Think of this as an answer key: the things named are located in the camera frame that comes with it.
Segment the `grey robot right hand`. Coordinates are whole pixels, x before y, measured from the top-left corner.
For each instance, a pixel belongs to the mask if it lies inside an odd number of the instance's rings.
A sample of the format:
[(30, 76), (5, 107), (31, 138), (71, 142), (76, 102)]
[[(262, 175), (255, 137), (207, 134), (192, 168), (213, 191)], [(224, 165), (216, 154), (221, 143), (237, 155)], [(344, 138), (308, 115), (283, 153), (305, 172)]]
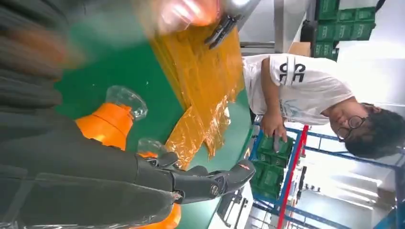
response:
[(134, 153), (85, 138), (52, 111), (0, 113), (0, 226), (130, 228), (163, 221), (176, 204), (232, 193), (254, 175), (153, 166)]

